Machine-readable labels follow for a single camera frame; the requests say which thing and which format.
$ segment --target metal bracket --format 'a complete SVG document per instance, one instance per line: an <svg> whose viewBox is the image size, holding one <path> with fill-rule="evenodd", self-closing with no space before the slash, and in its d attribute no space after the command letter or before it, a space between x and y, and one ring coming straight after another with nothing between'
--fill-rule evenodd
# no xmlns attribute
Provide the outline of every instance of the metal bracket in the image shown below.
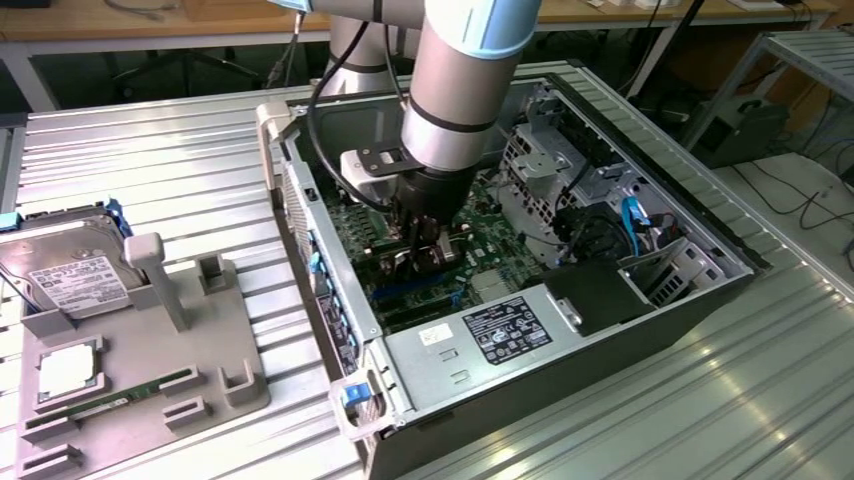
<svg viewBox="0 0 854 480"><path fill-rule="evenodd" d="M387 177L425 168L401 146L394 144L379 144L374 148L363 148L358 151L358 155L364 171L371 177Z"/></svg>

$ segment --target robotic arm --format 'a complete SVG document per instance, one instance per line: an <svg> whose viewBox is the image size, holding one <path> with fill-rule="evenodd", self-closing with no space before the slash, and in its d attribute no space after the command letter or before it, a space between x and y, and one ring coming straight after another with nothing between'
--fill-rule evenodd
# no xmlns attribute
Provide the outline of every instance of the robotic arm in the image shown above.
<svg viewBox="0 0 854 480"><path fill-rule="evenodd" d="M355 82L360 90L387 88L384 81L364 80L371 73L388 79L379 23L397 27L394 37L405 40L411 36L398 29L422 29L401 142L366 145L346 152L340 163L346 189L358 190L374 206L390 204L384 209L401 238L411 241L411 264L425 274L454 268L465 256L459 242L450 241L454 217L469 198L541 1L276 0L346 17L334 19L338 68L327 72L316 96L339 93L343 80L335 75L348 72L363 75Z"/></svg>

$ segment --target hard drive label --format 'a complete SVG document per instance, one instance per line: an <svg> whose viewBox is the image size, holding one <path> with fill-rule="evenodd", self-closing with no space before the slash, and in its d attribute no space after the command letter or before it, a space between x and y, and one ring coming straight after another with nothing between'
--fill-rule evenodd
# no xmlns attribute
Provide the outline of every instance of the hard drive label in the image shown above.
<svg viewBox="0 0 854 480"><path fill-rule="evenodd" d="M107 257L36 270L30 272L30 276L64 312L96 307L128 296Z"/></svg>

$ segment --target power supply label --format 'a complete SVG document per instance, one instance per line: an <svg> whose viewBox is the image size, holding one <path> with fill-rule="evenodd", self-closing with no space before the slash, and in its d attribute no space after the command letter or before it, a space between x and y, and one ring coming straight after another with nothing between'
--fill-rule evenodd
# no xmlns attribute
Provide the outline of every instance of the power supply label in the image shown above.
<svg viewBox="0 0 854 480"><path fill-rule="evenodd" d="M551 343L549 332L523 297L463 317L481 351L493 365Z"/></svg>

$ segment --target motherboard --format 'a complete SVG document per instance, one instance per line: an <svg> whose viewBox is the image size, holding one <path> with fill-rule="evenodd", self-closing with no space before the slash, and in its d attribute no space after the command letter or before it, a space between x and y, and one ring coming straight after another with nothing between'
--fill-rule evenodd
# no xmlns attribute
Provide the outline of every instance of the motherboard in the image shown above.
<svg viewBox="0 0 854 480"><path fill-rule="evenodd" d="M546 270L490 195L497 188L494 180L482 176L458 216L458 224L467 231L463 265L397 291L378 285L368 262L371 256L402 244L387 218L362 204L327 203L366 297L387 333L518 292Z"/></svg>

